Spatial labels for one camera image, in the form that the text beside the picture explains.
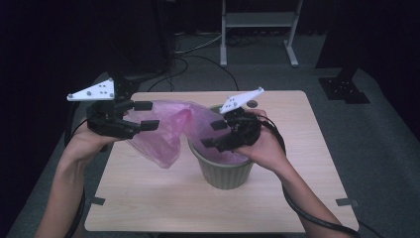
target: metal stand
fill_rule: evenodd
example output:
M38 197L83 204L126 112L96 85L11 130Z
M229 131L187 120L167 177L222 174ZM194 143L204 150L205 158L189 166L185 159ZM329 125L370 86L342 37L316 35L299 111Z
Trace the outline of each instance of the metal stand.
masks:
M290 34L287 40L284 40L284 47L290 59L292 67L299 67L296 55L292 48L294 34L296 33L297 23L299 21L300 10L303 0L298 0L294 12L279 13L227 13L226 0L222 1L222 43L220 45L220 65L228 64L226 55L226 28L241 27L289 27Z
M346 66L337 77L319 78L328 99L345 100L349 104L370 103L365 94L360 92L352 82L357 70L356 66Z

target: human hand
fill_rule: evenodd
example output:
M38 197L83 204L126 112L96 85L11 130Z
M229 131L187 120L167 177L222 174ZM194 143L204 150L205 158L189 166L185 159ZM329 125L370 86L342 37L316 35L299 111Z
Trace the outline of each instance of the human hand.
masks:
M74 132L64 152L72 153L72 157L78 160L90 162L103 147L122 139L108 136L101 136L87 128L87 122L83 122Z
M247 112L261 116L260 120L266 121L266 113L263 110L250 109ZM280 147L276 137L265 126L261 128L260 137L251 146L243 146L235 150L235 152L242 154L263 168L270 171L280 169L285 165L289 165L289 161Z

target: green pot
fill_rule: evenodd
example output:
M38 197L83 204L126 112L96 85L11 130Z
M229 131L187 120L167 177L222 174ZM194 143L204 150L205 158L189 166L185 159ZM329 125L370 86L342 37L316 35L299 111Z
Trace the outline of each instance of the green pot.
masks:
M220 105L217 105L210 109L218 112L219 108ZM204 158L190 141L188 141L188 145L192 154L198 159L204 178L212 186L220 189L233 189L241 186L248 179L254 164L251 160L234 165L218 164Z

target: black tape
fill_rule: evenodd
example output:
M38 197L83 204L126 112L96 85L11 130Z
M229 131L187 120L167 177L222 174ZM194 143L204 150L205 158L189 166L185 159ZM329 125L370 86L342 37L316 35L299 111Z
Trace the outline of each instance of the black tape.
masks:
M350 200L348 198L336 199L336 202L338 206L345 206L345 205L350 205L351 207L359 206L359 203L356 200Z
M92 204L97 204L97 205L103 205L105 203L105 198L101 198L101 197L93 197L91 200Z

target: forearm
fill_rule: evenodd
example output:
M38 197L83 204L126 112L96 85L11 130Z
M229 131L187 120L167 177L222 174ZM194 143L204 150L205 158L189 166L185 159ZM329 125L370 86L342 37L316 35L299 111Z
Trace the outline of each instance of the forearm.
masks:
M281 180L283 189L299 208L321 220L341 224L291 164L282 165L280 169L274 170L274 173ZM301 216L299 218L308 237L350 237L348 234L321 227Z
M52 180L46 212L36 237L64 237L83 194L85 161L64 151Z

